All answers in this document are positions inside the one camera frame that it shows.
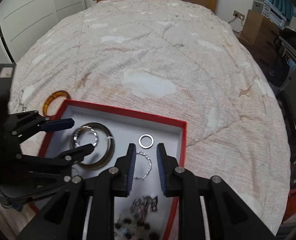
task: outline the label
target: label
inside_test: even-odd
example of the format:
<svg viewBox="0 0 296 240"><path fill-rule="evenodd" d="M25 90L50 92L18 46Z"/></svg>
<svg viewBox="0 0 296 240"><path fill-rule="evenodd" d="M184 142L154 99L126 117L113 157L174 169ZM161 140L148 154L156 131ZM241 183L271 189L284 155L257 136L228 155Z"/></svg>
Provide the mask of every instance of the label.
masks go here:
<svg viewBox="0 0 296 240"><path fill-rule="evenodd" d="M2 71L0 72L0 78L11 78L13 74L12 67L3 67Z"/></svg>

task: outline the bracelet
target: bracelet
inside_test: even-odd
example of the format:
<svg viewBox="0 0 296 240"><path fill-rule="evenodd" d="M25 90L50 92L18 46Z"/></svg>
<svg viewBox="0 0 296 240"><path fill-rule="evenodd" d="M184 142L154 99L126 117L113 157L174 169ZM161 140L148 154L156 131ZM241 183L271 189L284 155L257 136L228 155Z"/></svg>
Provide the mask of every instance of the bracelet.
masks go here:
<svg viewBox="0 0 296 240"><path fill-rule="evenodd" d="M113 152L115 150L115 141L113 139L113 136L112 136L110 130L106 126L104 126L101 123L90 122L90 123L86 123L86 124L78 127L72 134L71 147L72 147L72 149L74 149L77 146L76 141L78 139L78 136L89 129L92 129L92 131L94 129L99 129L99 130L102 130L106 134L106 139L108 140L107 150L106 150L106 153L104 154L104 156L99 161L97 161L95 163L90 163L90 164L78 163L78 165L85 168L85 169L91 169L91 170L100 169L109 162L109 160L111 159Z"/></svg>
<svg viewBox="0 0 296 240"><path fill-rule="evenodd" d="M151 159L149 158L149 156L143 152L137 152L138 155L144 156L146 157L146 159L148 160L149 163L149 167L148 167L148 171L146 172L146 174L143 177L135 177L135 179L141 179L144 180L144 178L149 174L149 172L151 171Z"/></svg>
<svg viewBox="0 0 296 240"><path fill-rule="evenodd" d="M79 146L80 146L80 145L78 144L78 142L77 142L78 137L79 137L81 134L83 134L85 131L87 131L87 130L91 130L91 131L94 133L94 136L95 136L95 142L93 143L93 146L96 147L97 142L98 142L98 136L97 136L96 131L95 131L94 129L92 129L91 127L89 127L89 126L80 126L80 127L75 131L75 133L74 133L74 135L73 135L73 140L74 140L74 142L75 142L75 146L76 146L76 147L79 147Z"/></svg>
<svg viewBox="0 0 296 240"><path fill-rule="evenodd" d="M67 99L71 99L69 93L65 90L60 90L60 91L54 92L46 99L46 101L44 103L44 106L43 106L43 116L44 117L48 117L50 119L54 117L54 115L51 115L51 116L47 115L47 109L48 109L50 103L58 97L66 97Z"/></svg>

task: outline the power cord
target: power cord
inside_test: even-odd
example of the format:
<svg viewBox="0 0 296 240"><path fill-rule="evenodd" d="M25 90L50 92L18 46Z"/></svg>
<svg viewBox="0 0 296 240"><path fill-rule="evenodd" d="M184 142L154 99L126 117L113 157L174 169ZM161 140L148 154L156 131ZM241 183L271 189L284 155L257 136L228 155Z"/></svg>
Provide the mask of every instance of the power cord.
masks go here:
<svg viewBox="0 0 296 240"><path fill-rule="evenodd" d="M233 22L236 18L237 18L237 14L235 14L235 17L233 18L233 20L231 20L230 22Z"/></svg>

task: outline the bed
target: bed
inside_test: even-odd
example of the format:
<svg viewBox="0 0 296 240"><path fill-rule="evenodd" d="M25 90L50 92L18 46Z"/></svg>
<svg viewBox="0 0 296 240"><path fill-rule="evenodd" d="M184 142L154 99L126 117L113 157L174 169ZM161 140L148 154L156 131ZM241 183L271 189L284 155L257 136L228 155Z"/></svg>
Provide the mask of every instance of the bed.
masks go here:
<svg viewBox="0 0 296 240"><path fill-rule="evenodd" d="M42 112L50 94L66 90L75 100L187 121L185 167L221 176L276 234L290 181L282 113L230 25L205 6L102 0L60 21L19 60L11 113L21 111L21 90L27 111ZM44 136L24 142L23 153L37 155ZM0 227L14 239L33 215L0 206ZM169 239L177 224L176 216Z"/></svg>

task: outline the black bead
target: black bead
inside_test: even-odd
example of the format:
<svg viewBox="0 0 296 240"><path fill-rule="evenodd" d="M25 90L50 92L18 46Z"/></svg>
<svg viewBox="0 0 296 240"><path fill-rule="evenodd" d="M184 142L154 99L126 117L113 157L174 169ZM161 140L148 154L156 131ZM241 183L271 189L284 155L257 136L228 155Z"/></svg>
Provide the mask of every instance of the black bead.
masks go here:
<svg viewBox="0 0 296 240"><path fill-rule="evenodd" d="M145 224L144 224L144 228L145 228L146 230L150 230L150 225L149 225L148 223L145 223Z"/></svg>
<svg viewBox="0 0 296 240"><path fill-rule="evenodd" d="M121 228L121 224L116 223L116 224L115 224L115 228L116 228L116 229L120 229L120 228Z"/></svg>
<svg viewBox="0 0 296 240"><path fill-rule="evenodd" d="M132 235L131 235L130 233L125 233L125 237L126 237L127 239L131 239L131 238L132 238Z"/></svg>
<svg viewBox="0 0 296 240"><path fill-rule="evenodd" d="M155 232L149 234L149 240L159 240L159 235Z"/></svg>
<svg viewBox="0 0 296 240"><path fill-rule="evenodd" d="M125 218L125 219L124 219L124 223L125 223L125 224L131 224L131 219L129 219L129 218Z"/></svg>

